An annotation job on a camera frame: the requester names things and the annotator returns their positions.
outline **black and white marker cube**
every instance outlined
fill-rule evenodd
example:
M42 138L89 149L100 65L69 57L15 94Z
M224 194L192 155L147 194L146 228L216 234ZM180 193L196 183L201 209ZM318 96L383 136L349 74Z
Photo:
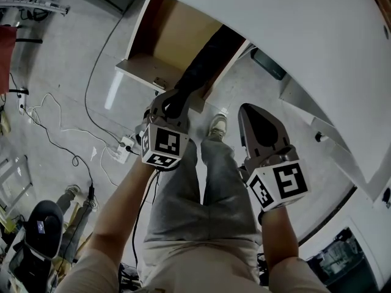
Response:
M141 137L142 162L173 167L185 153L189 136L167 127L149 124Z
M247 185L265 212L291 204L310 192L303 160L256 168Z

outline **leg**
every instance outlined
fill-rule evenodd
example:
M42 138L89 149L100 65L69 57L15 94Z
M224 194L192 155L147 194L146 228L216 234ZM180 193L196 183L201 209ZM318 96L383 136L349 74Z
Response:
M66 188L65 193L58 199L57 205L61 208L61 211L64 215L71 206L71 202L73 199L75 199L75 196L78 194L78 192L80 192L80 188L78 186L69 186Z
M218 120L224 121L221 115ZM225 130L212 131L201 144L202 160L208 168L204 205L210 211L210 239L245 239L260 244L250 197L233 150L222 142L224 134Z
M75 219L62 235L59 256L65 258L68 262L72 262L75 257L80 238L94 206L95 202L86 200L83 207L78 209Z
M196 172L197 147L192 140L177 169L164 172L145 242L205 239L208 211L200 204Z

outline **person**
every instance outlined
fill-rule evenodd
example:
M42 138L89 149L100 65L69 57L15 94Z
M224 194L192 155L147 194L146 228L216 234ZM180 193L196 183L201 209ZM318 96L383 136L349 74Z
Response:
M59 197L56 204L60 207L63 215L67 212L71 206L71 202L77 198L80 200L81 191L80 187L76 184L68 186L65 192ZM69 226L62 234L60 249L58 255L53 260L53 272L49 276L49 288L52 290L63 279L64 276L71 269L71 265L76 256L80 238L83 234L84 228L87 225L89 215L91 212L97 211L97 202L86 198L84 201L79 202L82 207L76 212L74 219L70 222Z
M190 141L178 168L164 172L138 265L138 292L266 292L258 282L260 233L245 188L222 141L227 119L217 115L201 143L207 166L203 203L197 148ZM155 171L138 157L100 212L88 249L57 288L63 292L118 292L118 269L145 187ZM306 262L287 210L261 218L263 249L274 293L328 292Z

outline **tiled floor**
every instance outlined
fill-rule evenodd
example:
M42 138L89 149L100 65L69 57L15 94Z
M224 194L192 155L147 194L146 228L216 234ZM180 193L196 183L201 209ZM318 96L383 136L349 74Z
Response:
M114 66L125 55L142 1L136 0L113 33L98 61L87 96L92 118L119 137L132 134L134 127L142 118L144 109L155 97L154 90L124 76L111 110L103 107L115 75ZM44 42L42 45L16 46L12 60L12 72L16 83L30 90L27 106L39 105L46 93L52 93L62 106L63 129L85 129L114 145L109 135L89 121L84 108L84 92L93 64L116 19L82 0L61 0L61 3L71 6L67 16L54 14L46 22L27 23L33 25L33 33L41 35ZM16 24L19 21L17 13L8 14L7 18L9 24ZM213 115L222 110L227 111L228 133L225 142L235 149L236 160L241 164L245 152L241 148L238 134L237 113L240 105L253 103L279 118L287 127L291 142L298 149L300 157L304 158L309 166L313 192L288 207L294 229L300 238L324 218L327 210L339 202L351 184L327 156L327 152L333 146L332 142L316 143L316 132L282 105L278 100L279 93L280 83L246 56L234 64L211 94L203 114L190 112L190 135L199 143ZM28 122L27 116L18 113L16 95L8 95L5 109L12 127L12 132L7 138L20 154L28 156L34 183L34 191L30 196L23 197L20 211L28 215L37 201L56 200L69 184L78 184L87 192L89 177L85 166L82 163L79 167L72 166L70 154L52 146L42 128L32 125ZM104 205L115 189L100 168L104 144L82 132L60 132L59 109L50 97L46 98L38 114L56 143L71 149L88 162L96 196L100 205ZM97 155L92 158L94 148ZM118 184L133 162L134 156L131 156L122 165L105 153L102 164L112 181ZM206 168L201 159L197 170L200 187L203 190ZM137 228L138 250L148 224L152 192L150 195ZM258 202L254 196L251 197L254 211L258 214ZM97 213L90 216L86 235L91 232L96 216ZM134 264L130 241L123 261L129 265Z

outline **white cable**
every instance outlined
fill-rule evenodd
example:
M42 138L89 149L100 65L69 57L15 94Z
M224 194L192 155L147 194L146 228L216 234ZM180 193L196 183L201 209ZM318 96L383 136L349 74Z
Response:
M110 177L108 175L108 173L106 172L106 170L103 168L102 166L102 157L103 157L103 153L105 150L107 150L107 152L109 153L109 155L115 159L116 157L110 153L110 148L108 147L108 144L106 143L106 141L104 141L103 139L101 138L98 138L97 136L93 135L91 132L87 131L87 130L83 130L83 129L78 129L78 128L68 128L68 129L62 129L62 123L61 123L61 116L62 116L62 109L61 109L61 105L60 103L57 102L57 100L55 99L55 97L52 96L51 93L47 93L46 95L44 95L43 99L42 99L42 102L41 102L41 105L38 105L38 106L31 106L29 108L27 108L26 112L27 114L29 114L32 118L33 118L33 122L34 122L34 125L36 125L37 123L41 123L41 120L39 119L39 116L38 116L38 113L36 111L36 109L38 109L39 107L42 107L43 105L43 102L45 101L46 97L47 96L51 96L53 101L57 104L57 106L59 107L60 109L60 122L59 122L59 128L60 128L60 131L61 132L65 132L65 131L80 131L80 132L85 132L85 133L88 133L90 136L94 137L95 139L101 141L104 143L104 148L103 148L103 151L102 151L102 154L100 156L100 167L102 168L102 170L104 171L104 173L106 174L108 180L110 181L110 183L115 186L115 187L118 187L116 184L114 184L111 180L110 180Z
M254 50L254 49L257 49L258 47L257 46L254 46L250 49L248 49L246 52L242 53L236 60L240 60L242 57L244 57L248 52L250 52L251 50Z

